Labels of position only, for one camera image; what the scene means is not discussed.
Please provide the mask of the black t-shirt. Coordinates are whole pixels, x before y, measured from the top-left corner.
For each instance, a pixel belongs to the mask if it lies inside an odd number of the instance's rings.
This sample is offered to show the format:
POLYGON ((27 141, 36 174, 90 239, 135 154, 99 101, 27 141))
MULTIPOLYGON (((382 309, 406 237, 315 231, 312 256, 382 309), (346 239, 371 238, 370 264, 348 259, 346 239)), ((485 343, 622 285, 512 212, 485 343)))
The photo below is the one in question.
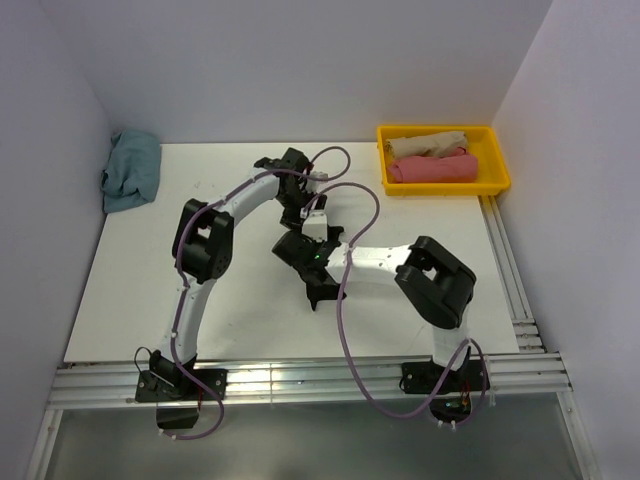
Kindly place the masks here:
POLYGON ((329 257, 341 245, 340 236, 343 233, 343 227, 329 226, 328 239, 314 244, 313 253, 307 262, 306 295, 313 311, 320 301, 335 301, 340 298, 339 283, 328 273, 327 266, 329 257))

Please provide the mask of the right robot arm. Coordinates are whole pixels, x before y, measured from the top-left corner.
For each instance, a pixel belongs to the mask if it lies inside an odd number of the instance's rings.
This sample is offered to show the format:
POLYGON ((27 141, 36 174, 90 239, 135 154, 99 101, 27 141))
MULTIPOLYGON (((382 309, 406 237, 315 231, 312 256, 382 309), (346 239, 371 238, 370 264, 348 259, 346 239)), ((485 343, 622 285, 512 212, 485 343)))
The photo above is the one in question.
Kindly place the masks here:
POLYGON ((468 374, 466 309, 476 275, 449 250, 429 236, 393 247, 359 247, 340 240, 342 227, 329 227, 324 239, 301 231, 285 233, 273 254, 293 268, 305 284, 311 308, 335 301, 343 308, 347 283, 392 285, 432 328, 433 378, 452 390, 468 374))

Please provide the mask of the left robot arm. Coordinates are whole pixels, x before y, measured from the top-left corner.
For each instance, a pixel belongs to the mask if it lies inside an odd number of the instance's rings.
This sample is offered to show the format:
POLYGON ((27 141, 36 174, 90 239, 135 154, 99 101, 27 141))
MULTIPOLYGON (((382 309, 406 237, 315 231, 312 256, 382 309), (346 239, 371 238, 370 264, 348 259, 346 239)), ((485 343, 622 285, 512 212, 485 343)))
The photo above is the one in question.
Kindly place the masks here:
POLYGON ((264 203, 276 200, 283 208, 282 223, 299 229, 303 207, 317 186, 329 180, 328 174, 313 170, 313 162, 301 151, 289 148, 280 158, 258 160, 231 192, 184 205, 172 247, 181 279, 176 313, 149 360, 149 370, 170 398, 183 399, 194 389, 191 369, 199 329, 211 291, 231 264, 235 227, 264 203))

